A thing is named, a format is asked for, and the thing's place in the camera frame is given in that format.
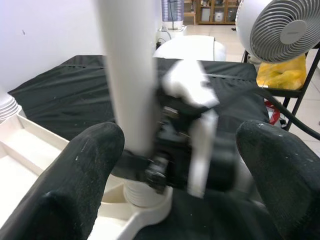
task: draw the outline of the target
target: white pole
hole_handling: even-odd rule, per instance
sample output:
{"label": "white pole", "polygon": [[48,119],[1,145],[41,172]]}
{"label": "white pole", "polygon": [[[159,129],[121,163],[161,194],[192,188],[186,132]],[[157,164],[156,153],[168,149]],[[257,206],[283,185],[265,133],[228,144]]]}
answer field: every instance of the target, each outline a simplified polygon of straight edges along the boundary
{"label": "white pole", "polygon": [[150,153],[156,120],[154,0],[97,0],[117,124],[125,149]]}

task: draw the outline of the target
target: yellow plastic bag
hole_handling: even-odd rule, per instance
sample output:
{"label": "yellow plastic bag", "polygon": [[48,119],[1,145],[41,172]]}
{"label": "yellow plastic bag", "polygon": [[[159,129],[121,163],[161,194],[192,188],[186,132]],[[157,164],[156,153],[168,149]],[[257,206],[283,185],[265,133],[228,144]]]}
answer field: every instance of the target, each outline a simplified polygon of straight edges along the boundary
{"label": "yellow plastic bag", "polygon": [[261,63],[256,82],[260,87],[298,90],[305,84],[306,77],[306,56],[303,54],[283,63]]}

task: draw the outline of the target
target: fan grille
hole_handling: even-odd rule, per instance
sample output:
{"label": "fan grille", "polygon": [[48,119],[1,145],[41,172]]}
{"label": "fan grille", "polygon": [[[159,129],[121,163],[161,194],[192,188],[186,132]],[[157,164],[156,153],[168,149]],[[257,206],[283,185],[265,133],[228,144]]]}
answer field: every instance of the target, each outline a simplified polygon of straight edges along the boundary
{"label": "fan grille", "polygon": [[[305,32],[293,43],[281,40],[292,22],[305,22]],[[320,40],[320,0],[274,0],[255,22],[250,44],[254,54],[265,62],[291,60],[314,47]]]}

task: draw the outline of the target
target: white wall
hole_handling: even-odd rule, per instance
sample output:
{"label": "white wall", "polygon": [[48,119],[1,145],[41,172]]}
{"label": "white wall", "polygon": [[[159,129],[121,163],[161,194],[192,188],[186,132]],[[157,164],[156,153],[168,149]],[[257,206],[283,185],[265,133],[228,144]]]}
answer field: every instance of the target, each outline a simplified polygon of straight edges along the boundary
{"label": "white wall", "polygon": [[0,85],[9,91],[75,55],[103,55],[94,0],[0,0]]}

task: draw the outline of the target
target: white fan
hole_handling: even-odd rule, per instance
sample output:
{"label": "white fan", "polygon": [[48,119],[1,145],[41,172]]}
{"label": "white fan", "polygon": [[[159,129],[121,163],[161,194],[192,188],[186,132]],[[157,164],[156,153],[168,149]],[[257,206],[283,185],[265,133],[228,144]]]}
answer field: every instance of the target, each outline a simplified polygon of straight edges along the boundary
{"label": "white fan", "polygon": [[263,62],[291,60],[320,41],[319,0],[242,0],[235,21],[244,48]]}

